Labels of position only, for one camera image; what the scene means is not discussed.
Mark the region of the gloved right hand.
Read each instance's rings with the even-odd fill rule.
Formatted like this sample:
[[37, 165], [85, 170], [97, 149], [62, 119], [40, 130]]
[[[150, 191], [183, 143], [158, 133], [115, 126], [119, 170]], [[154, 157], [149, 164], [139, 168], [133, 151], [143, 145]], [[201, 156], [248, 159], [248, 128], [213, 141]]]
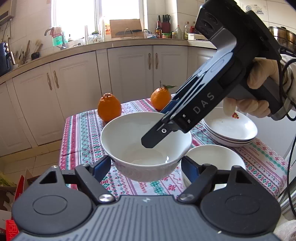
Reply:
[[[251, 89], [258, 89], [270, 77], [279, 86], [279, 70], [276, 60], [255, 58], [247, 84]], [[270, 114], [269, 103], [266, 100], [241, 99], [235, 100], [226, 97], [223, 100], [223, 111], [227, 116], [232, 116], [239, 108], [243, 113], [251, 114], [257, 118], [264, 118]]]

